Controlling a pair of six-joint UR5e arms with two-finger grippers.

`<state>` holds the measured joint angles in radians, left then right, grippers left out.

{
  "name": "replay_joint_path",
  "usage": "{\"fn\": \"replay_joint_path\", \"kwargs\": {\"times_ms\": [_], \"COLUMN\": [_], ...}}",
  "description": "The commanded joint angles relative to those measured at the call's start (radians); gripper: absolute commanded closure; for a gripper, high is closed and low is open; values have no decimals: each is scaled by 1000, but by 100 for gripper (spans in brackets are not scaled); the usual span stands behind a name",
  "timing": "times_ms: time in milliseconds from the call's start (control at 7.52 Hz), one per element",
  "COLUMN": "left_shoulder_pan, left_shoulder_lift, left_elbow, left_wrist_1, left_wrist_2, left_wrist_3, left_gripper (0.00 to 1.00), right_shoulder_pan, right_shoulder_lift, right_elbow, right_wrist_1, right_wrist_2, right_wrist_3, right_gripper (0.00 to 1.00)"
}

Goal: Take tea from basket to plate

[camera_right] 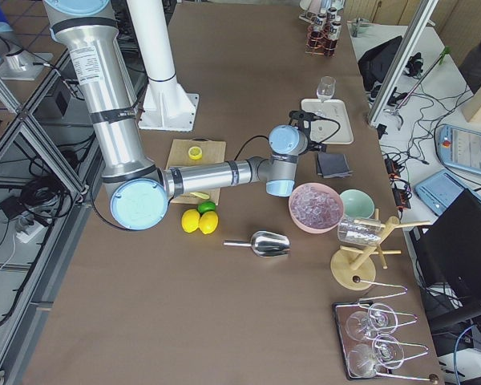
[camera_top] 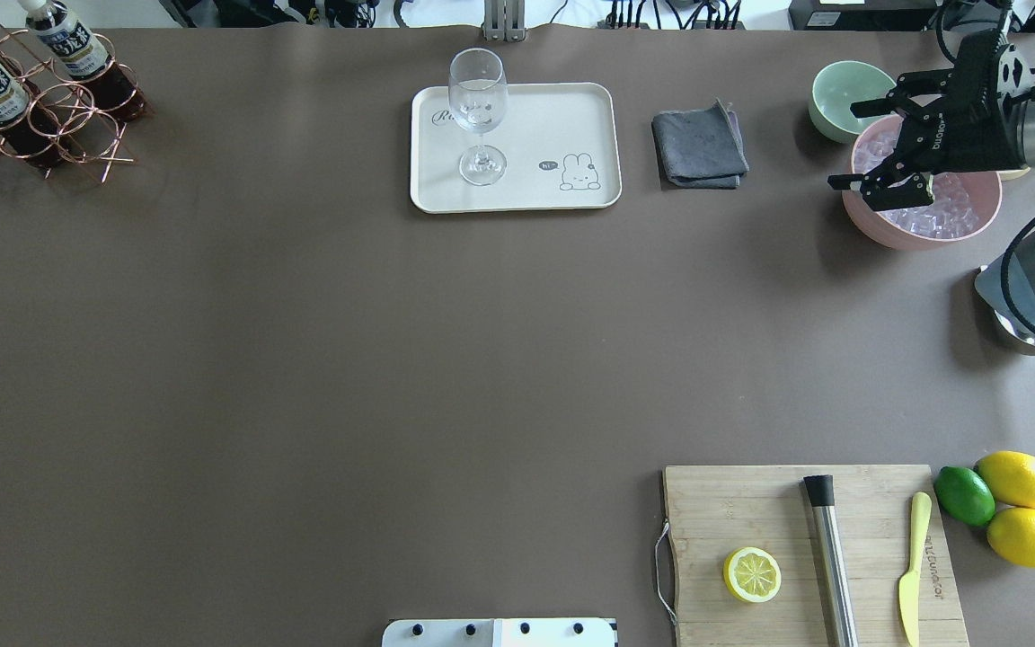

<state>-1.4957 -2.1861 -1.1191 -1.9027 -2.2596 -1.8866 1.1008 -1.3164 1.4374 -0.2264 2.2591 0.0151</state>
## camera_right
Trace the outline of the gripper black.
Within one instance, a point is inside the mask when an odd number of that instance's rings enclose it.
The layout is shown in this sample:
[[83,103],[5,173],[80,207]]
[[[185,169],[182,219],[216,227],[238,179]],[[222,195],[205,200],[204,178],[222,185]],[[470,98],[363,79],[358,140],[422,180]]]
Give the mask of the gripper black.
[[305,136],[305,147],[302,152],[324,152],[325,145],[311,139],[312,122],[322,120],[319,115],[312,112],[293,110],[289,112],[289,122]]

